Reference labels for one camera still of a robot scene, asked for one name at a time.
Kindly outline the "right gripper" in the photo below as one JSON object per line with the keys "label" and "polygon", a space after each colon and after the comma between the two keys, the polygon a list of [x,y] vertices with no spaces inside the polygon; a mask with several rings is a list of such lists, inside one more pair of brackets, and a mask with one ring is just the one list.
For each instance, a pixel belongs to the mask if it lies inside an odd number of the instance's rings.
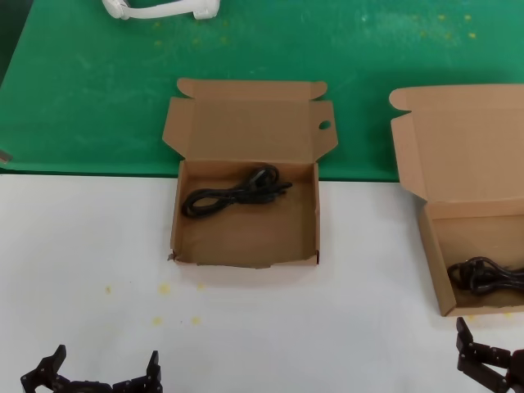
{"label": "right gripper", "polygon": [[[511,358],[509,350],[476,343],[462,317],[457,318],[456,328],[460,372],[492,392],[508,392],[511,385],[515,392],[524,393],[524,350],[514,351]],[[490,366],[509,369],[509,381]]]}

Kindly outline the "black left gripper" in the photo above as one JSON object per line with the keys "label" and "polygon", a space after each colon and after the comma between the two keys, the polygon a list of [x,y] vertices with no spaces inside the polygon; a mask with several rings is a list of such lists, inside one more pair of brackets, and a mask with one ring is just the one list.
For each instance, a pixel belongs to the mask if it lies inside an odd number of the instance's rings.
{"label": "black left gripper", "polygon": [[118,382],[113,386],[102,382],[70,381],[59,374],[66,358],[66,346],[59,345],[56,351],[42,358],[38,366],[20,378],[25,393],[35,393],[44,386],[53,392],[69,393],[162,393],[159,352],[154,350],[146,368],[146,374],[131,380]]}

